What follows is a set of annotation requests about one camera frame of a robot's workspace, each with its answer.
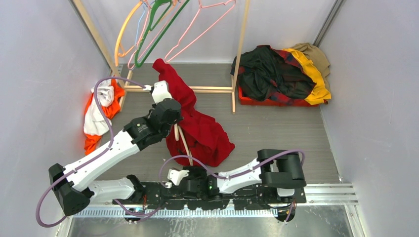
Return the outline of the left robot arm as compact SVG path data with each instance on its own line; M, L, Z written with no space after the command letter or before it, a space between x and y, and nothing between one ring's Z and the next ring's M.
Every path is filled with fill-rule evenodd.
M153 105L149 114L134 118L109 141L86 157L66 166L58 163L48 170L53 192L66 216L75 215L91 203L113 199L140 203L145 188L134 175L99 181L105 171L150 145L168 137L181 117L181 104L166 98Z

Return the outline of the yellow garment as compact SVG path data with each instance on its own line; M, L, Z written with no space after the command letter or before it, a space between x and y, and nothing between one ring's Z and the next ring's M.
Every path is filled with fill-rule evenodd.
M291 53L294 59L302 66L303 72L315 83L312 92L305 98L305 101L310 105L320 105L330 100L332 95L326 88L325 81L320 71L314 66L313 61L296 49L287 48L283 49L283 51Z

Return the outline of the green hanger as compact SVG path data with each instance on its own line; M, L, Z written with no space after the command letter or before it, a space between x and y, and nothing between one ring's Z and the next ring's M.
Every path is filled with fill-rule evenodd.
M134 53L134 68L140 68L146 62L152 51L161 41L163 36L166 34L168 29L172 26L187 4L189 0L178 0L178 3L174 3L174 0L156 0L154 5L151 7L149 14L150 19L146 25L146 29L143 38L140 40L138 49ZM149 44L144 48L145 41L148 35L154 32L155 28L163 20L164 16L168 14L168 19L164 22L161 29L155 33L154 38L150 40Z

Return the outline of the beige plastic hanger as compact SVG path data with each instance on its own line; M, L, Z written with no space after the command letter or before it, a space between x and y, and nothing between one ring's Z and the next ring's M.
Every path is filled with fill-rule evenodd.
M187 141L186 141L186 138L184 136L184 133L183 133L182 128L178 124L175 124L173 130L174 130L174 138L175 138L175 141L176 142L181 142L183 144L183 146L184 146L186 155L189 156L189 157L191 157L191 151L190 151L190 149L188 147L188 144L187 144Z

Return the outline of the red skirt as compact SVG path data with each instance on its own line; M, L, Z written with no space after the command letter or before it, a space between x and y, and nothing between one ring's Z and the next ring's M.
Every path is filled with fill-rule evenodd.
M191 156L205 165L219 166L235 149L235 144L230 142L215 118L195 109L195 93L170 64L157 59L153 69L159 73L159 81L165 80L168 83L172 97L181 104L183 120L178 125L183 130ZM166 138L166 145L171 156L186 155L183 144L175 141L173 129Z

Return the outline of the red plastic bin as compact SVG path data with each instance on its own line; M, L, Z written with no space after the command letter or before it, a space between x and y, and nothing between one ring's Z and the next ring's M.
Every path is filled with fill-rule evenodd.
M317 105L311 105L307 101L302 99L291 99L283 94L279 93L279 101L266 99L264 101L257 101L250 97L248 97L242 88L238 87L238 96L240 104L242 105L252 105L252 106L279 106L279 107L287 107L287 106L293 106L293 107L319 107L320 104Z

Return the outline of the orange hanger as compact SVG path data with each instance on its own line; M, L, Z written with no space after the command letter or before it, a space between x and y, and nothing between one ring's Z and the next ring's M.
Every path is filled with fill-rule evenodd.
M152 7L155 3L155 0L149 0L149 3L151 4L151 7ZM123 24L120 28L120 31L118 33L118 36L117 36L117 39L116 39L116 42L115 42L115 47L114 47L114 63L115 63L116 66L118 66L120 64L119 60L121 58L124 58L124 57L128 56L129 53L136 51L136 49L135 49L136 39L135 39L133 45L128 49L124 49L122 39L123 39L124 33L126 31L126 28L129 24L131 18L134 16L134 14L139 9L141 9L141 8L143 9L142 5L143 5L143 3L141 3L141 0L138 0L136 5L132 8L132 10L129 12L129 14L127 15L127 17L123 21Z

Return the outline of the dark plaid garment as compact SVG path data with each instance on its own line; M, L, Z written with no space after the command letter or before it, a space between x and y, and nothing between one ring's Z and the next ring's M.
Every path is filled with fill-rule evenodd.
M290 52L269 45L257 46L241 55L237 81L250 99L288 106L304 101L316 85Z

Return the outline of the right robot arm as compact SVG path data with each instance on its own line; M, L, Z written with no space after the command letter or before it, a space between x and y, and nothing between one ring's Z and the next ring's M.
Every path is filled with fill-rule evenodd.
M251 162L230 171L216 173L199 162L198 166L170 169L168 180L183 197L219 201L253 188L251 194L255 197L267 191L274 200L285 203L307 185L304 160L301 150L262 149Z

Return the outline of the tan garment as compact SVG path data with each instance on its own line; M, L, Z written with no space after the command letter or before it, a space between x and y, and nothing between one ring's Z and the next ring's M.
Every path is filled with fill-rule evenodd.
M292 49L302 52L307 59L311 60L314 66L321 73L326 89L330 90L328 76L330 74L330 62L321 49L311 43L297 43Z

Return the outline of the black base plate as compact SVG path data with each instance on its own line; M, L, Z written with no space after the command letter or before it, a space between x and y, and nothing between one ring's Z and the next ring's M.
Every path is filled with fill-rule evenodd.
M143 185L140 197L119 199L119 202L168 210L181 210L185 206L190 210L223 210L228 204L233 204L235 210L267 210L276 206L289 207L293 201L297 204L307 202L303 188L296 189L291 197L280 197L276 188L258 184L238 189L232 194L216 194L214 190L195 193L184 191L180 186L168 189L158 182L145 182Z

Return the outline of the light blue hanger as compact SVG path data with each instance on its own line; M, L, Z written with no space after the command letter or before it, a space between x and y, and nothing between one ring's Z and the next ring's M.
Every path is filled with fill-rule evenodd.
M136 41L135 41L135 49L139 49L140 42L143 39L143 35L145 32L146 23L148 21L149 12L151 10L151 4L148 0L142 0L141 3L143 3L143 12L137 22L137 30L136 30Z

